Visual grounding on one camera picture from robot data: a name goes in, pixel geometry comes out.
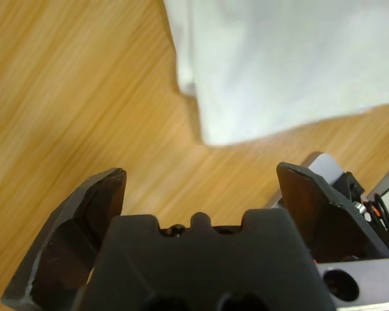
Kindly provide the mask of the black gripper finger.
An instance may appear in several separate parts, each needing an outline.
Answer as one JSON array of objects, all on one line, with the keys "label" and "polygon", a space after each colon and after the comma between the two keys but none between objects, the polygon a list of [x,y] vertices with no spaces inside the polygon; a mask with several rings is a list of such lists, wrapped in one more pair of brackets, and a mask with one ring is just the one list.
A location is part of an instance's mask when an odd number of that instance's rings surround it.
[{"label": "black gripper finger", "polygon": [[341,193],[307,167],[276,168],[284,207],[316,262],[389,258],[389,249]]},{"label": "black gripper finger", "polygon": [[48,217],[6,287],[13,310],[71,310],[110,225],[123,208],[126,171],[86,179]]}]

